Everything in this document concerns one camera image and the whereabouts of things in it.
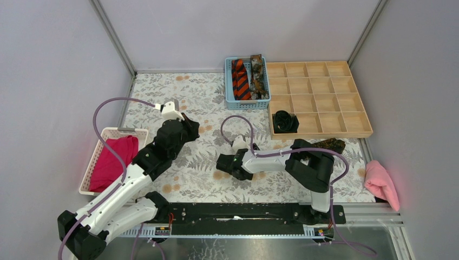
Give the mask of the black gold patterned tie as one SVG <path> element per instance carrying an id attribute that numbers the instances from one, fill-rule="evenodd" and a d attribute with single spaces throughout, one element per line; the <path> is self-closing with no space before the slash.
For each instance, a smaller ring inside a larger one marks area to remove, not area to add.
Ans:
<path id="1" fill-rule="evenodd" d="M 296 139 L 292 148 L 323 148 L 327 150 L 332 150 L 336 153 L 342 154 L 345 150 L 345 142 L 343 140 L 338 140 L 336 138 L 326 139 L 323 141 L 318 141 L 310 143 L 304 139 Z M 320 155 L 320 152 L 300 152 L 302 159 L 311 159 L 317 155 Z"/>

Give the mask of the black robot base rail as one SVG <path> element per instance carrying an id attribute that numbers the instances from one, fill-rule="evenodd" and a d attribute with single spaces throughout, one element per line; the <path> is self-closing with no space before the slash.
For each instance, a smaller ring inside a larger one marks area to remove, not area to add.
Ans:
<path id="1" fill-rule="evenodd" d="M 170 203 L 150 224 L 163 224 L 173 235 L 302 235 L 304 225 L 346 224 L 341 205 L 333 212 L 299 203 Z"/>

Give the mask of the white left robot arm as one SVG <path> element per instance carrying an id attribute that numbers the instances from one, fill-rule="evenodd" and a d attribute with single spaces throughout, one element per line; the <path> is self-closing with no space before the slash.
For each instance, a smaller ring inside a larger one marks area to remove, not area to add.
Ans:
<path id="1" fill-rule="evenodd" d="M 163 222 L 169 203 L 158 192 L 148 193 L 126 209 L 123 206 L 171 167 L 185 143 L 199 138 L 199 127 L 186 115 L 164 121 L 153 142 L 139 150 L 108 188 L 75 213 L 62 212 L 57 220 L 62 242 L 58 258 L 67 248 L 78 259 L 96 259 L 114 238 L 138 223 Z"/>

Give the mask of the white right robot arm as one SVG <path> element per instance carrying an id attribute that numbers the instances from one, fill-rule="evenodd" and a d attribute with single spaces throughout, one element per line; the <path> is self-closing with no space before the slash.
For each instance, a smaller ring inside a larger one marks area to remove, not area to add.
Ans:
<path id="1" fill-rule="evenodd" d="M 295 139 L 293 145 L 271 151 L 252 149 L 246 142 L 233 146 L 234 154 L 220 154 L 216 168 L 238 180 L 252 180 L 260 172 L 287 172 L 311 192 L 311 218 L 324 223 L 332 216 L 330 208 L 330 178 L 335 159 L 332 154 L 319 151 L 291 153 L 300 148 L 322 148 L 342 154 L 345 143 L 332 138 L 310 143 Z"/>

